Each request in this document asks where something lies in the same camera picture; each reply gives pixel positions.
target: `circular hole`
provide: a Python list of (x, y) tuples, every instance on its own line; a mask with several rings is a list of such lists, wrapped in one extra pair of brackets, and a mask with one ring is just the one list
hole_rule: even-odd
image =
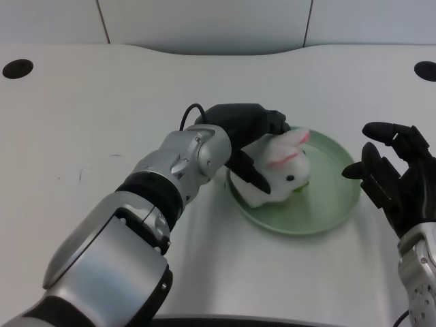
[(11, 80), (28, 75), (33, 69), (33, 63), (27, 59), (11, 61), (3, 68), (3, 76)]
[(415, 73), (423, 80), (436, 82), (436, 63), (431, 61), (421, 61), (415, 65)]

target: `plush rabbit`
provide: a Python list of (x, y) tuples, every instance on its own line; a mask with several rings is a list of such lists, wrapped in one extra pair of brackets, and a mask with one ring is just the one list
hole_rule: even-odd
[(230, 178), (233, 185), (250, 207), (285, 201), (293, 190), (307, 184), (311, 164), (300, 144), (308, 139), (309, 130), (299, 128), (278, 136), (266, 135), (244, 148), (246, 154), (254, 160), (256, 170), (271, 187), (271, 194), (266, 194), (232, 172)]

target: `white table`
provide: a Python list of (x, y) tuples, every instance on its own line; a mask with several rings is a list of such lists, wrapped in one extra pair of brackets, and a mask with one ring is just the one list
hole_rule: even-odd
[[(356, 159), (369, 121), (417, 125), (436, 144), (436, 83), (414, 74), (417, 62), (436, 61), (432, 46), (318, 46), (258, 57), (0, 47), (0, 67), (21, 58), (34, 63), (28, 76), (0, 76), (0, 323), (40, 298), (55, 249), (178, 128), (191, 103), (260, 103), (335, 138)], [(380, 149), (404, 171), (391, 149)], [(407, 308), (396, 243), (366, 195), (331, 232), (286, 237), (247, 221), (212, 182), (172, 233), (174, 284), (159, 314), (391, 326)]]

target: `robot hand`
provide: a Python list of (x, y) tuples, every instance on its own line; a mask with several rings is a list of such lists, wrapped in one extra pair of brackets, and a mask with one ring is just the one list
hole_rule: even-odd
[(362, 179), (360, 186), (383, 208), (400, 238), (399, 275), (409, 296), (412, 326), (436, 326), (436, 159), (414, 126), (368, 123), (362, 132), (391, 146), (409, 168), (400, 176), (368, 142), (362, 161), (346, 167), (342, 175)]
[(363, 180), (362, 189), (377, 208), (383, 208), (399, 238), (415, 225), (436, 222), (436, 159), (421, 133), (414, 126), (389, 123), (368, 123), (362, 132), (391, 146), (409, 169), (400, 176), (368, 142), (362, 150), (362, 161), (346, 167), (342, 175)]
[[(254, 161), (242, 148), (265, 134), (283, 134), (291, 127), (285, 122), (286, 116), (278, 111), (265, 110), (259, 104), (218, 104), (206, 111), (209, 124), (220, 126), (232, 143), (232, 154), (225, 165), (247, 183), (270, 194), (268, 181), (254, 168)], [(201, 124), (203, 117), (196, 120)]]

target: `black wire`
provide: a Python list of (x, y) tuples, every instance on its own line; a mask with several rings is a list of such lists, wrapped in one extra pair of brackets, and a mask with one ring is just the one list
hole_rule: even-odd
[(198, 108), (198, 110), (200, 111), (200, 114), (202, 115), (203, 124), (207, 124), (206, 113), (204, 112), (203, 107), (201, 107), (200, 104), (192, 104), (188, 107), (188, 109), (186, 109), (185, 114), (183, 115), (182, 121), (180, 123), (179, 131), (183, 131), (186, 118), (188, 117), (188, 114), (192, 110), (192, 108)]
[(409, 310), (407, 310), (406, 312), (404, 312), (404, 313), (400, 316), (400, 318), (398, 318), (398, 319), (395, 321), (395, 324), (394, 324), (393, 327), (398, 327), (398, 326), (400, 326), (401, 322), (402, 322), (402, 321), (404, 320), (404, 318), (406, 318), (408, 315), (409, 315)]

